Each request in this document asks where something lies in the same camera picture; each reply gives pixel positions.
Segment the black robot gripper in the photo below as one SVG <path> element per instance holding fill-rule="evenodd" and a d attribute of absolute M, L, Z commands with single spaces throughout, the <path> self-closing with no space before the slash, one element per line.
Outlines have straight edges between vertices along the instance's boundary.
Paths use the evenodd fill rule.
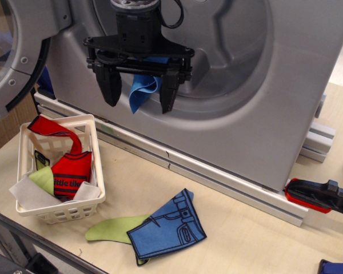
<path fill-rule="evenodd" d="M 112 1 L 117 34 L 86 38 L 88 68 L 95 73 L 104 101 L 114 107 L 122 90 L 120 73 L 161 77 L 162 113 L 173 109 L 179 82 L 192 77 L 194 50 L 167 40 L 161 1 Z"/>

